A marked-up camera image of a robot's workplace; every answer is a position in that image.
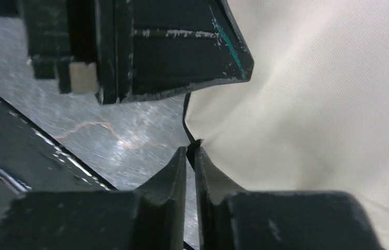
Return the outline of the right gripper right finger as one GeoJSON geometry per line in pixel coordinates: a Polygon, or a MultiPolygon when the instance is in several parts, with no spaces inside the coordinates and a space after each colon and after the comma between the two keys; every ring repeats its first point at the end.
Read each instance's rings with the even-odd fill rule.
{"type": "Polygon", "coordinates": [[[339,191],[248,191],[194,150],[201,249],[380,249],[362,206],[339,191]]]}

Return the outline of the cream canvas backpack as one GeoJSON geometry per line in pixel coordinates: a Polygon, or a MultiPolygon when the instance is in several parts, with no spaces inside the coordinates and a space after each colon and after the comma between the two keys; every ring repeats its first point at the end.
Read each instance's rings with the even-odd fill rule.
{"type": "Polygon", "coordinates": [[[343,190],[389,249],[389,1],[229,1],[247,83],[190,94],[187,132],[249,190],[343,190]]]}

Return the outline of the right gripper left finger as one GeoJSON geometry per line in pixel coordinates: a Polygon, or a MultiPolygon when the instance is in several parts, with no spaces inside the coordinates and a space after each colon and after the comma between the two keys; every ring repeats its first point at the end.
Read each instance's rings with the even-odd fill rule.
{"type": "Polygon", "coordinates": [[[185,153],[134,190],[18,197],[0,222],[0,249],[183,249],[185,153]]]}

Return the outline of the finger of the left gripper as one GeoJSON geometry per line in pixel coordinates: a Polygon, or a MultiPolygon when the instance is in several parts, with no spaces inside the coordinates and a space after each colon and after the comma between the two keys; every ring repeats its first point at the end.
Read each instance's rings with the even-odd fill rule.
{"type": "Polygon", "coordinates": [[[100,104],[248,82],[254,60],[227,1],[96,1],[100,104]]]}

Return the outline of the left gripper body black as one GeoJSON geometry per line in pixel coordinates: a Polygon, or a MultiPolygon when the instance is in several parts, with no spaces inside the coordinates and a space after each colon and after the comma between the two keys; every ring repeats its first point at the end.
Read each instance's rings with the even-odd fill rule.
{"type": "Polygon", "coordinates": [[[37,80],[63,94],[96,93],[94,1],[19,1],[28,56],[37,80]]]}

